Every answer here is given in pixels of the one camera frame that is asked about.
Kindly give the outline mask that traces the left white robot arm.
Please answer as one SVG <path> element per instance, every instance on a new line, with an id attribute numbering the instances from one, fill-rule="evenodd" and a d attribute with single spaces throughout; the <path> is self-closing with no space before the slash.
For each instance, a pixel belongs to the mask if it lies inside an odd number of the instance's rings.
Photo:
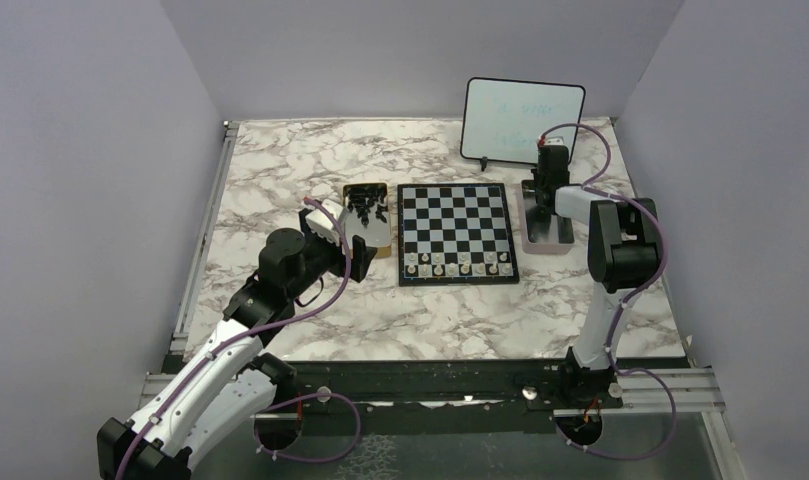
<path id="1" fill-rule="evenodd" d="M 301 402 L 294 369 L 266 346 L 300 321 L 295 307 L 304 291 L 327 273 L 361 282 L 377 250 L 347 236 L 338 214 L 315 201 L 299 220 L 298 229 L 268 235 L 256 270 L 169 384 L 129 419 L 110 418 L 99 429 L 101 478 L 188 479 L 253 414 Z"/>

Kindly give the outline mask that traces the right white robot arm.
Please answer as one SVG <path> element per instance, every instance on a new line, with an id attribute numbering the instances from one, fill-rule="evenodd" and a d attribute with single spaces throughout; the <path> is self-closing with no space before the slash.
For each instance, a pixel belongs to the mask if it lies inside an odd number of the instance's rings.
<path id="1" fill-rule="evenodd" d="M 569 151 L 545 140 L 533 170 L 537 203 L 588 227 L 587 267 L 593 296 L 579 337 L 558 369 L 556 393 L 578 408 L 607 393 L 616 375 L 622 315 L 655 281 L 663 261 L 657 209 L 650 198 L 594 193 L 569 179 Z"/>

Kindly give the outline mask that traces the black chess pieces pile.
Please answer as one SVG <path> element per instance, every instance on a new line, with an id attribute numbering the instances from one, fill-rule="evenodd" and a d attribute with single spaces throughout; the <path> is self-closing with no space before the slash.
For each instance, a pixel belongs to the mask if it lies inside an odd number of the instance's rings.
<path id="1" fill-rule="evenodd" d="M 360 224 L 367 227 L 372 219 L 387 223 L 386 192 L 377 186 L 357 186 L 346 193 L 346 207 L 355 214 Z"/>

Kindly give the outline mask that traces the lilac tin tray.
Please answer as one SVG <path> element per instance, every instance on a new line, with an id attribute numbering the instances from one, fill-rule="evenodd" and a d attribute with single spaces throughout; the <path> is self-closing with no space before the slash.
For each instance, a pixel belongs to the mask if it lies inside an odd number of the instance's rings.
<path id="1" fill-rule="evenodd" d="M 568 254 L 575 246 L 572 221 L 537 204 L 533 180 L 520 183 L 517 197 L 522 250 L 537 255 Z"/>

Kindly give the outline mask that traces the yellow tin tray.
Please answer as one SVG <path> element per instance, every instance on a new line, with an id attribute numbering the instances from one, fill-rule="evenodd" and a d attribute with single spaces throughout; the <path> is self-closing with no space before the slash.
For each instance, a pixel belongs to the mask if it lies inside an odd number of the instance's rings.
<path id="1" fill-rule="evenodd" d="M 345 193 L 350 188 L 357 186 L 360 187 L 377 186 L 385 190 L 386 202 L 388 205 L 387 223 L 382 223 L 378 220 L 372 219 L 369 225 L 367 227 L 364 227 L 363 225 L 360 224 L 360 221 L 358 220 L 356 215 L 349 212 L 349 210 L 346 207 Z M 389 210 L 387 184 L 383 182 L 346 184 L 342 189 L 342 194 L 343 194 L 343 213 L 345 214 L 344 227 L 346 234 L 349 237 L 353 236 L 361 237 L 368 247 L 372 247 L 377 250 L 376 253 L 377 258 L 390 257 L 392 254 L 392 221 Z"/>

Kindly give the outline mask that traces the small whiteboard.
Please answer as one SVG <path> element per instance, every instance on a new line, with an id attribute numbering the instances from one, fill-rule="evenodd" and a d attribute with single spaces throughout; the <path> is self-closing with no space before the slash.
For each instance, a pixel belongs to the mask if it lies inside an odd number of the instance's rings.
<path id="1" fill-rule="evenodd" d="M 460 155 L 534 165 L 543 133 L 572 151 L 585 99 L 581 85 L 473 77 L 466 87 Z"/>

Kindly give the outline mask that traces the black white chessboard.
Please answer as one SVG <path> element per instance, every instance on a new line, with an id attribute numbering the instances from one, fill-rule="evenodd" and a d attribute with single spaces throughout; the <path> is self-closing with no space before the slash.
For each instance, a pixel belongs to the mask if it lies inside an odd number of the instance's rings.
<path id="1" fill-rule="evenodd" d="M 401 287 L 441 285 L 493 285 L 516 284 L 520 281 L 516 249 L 511 228 L 506 188 L 502 183 L 434 183 L 401 184 L 397 187 L 398 214 L 398 284 Z M 471 273 L 462 274 L 458 254 L 470 255 Z M 485 254 L 495 253 L 495 261 L 485 261 Z M 499 260 L 507 252 L 506 262 Z M 409 253 L 418 260 L 410 262 Z M 429 262 L 421 256 L 430 255 Z M 444 262 L 433 261 L 435 253 L 444 254 Z M 446 266 L 454 263 L 457 276 L 448 276 Z M 475 273 L 475 265 L 482 263 L 485 274 Z M 498 274 L 491 275 L 489 266 L 498 264 Z M 420 266 L 429 264 L 431 275 L 421 277 Z M 442 264 L 443 276 L 433 274 L 434 266 Z M 512 266 L 511 275 L 503 275 L 502 265 Z M 417 273 L 409 275 L 407 267 L 415 265 Z"/>

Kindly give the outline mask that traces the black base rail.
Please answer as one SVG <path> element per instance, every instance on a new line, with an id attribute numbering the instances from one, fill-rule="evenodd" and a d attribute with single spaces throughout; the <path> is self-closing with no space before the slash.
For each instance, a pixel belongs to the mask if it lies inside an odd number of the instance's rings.
<path id="1" fill-rule="evenodd" d="M 628 359 L 621 373 L 578 373 L 560 360 L 255 361 L 231 379 L 194 438 L 242 426 L 275 440 L 561 430 L 591 443 L 619 415 L 721 411 L 713 372 L 675 358 Z"/>

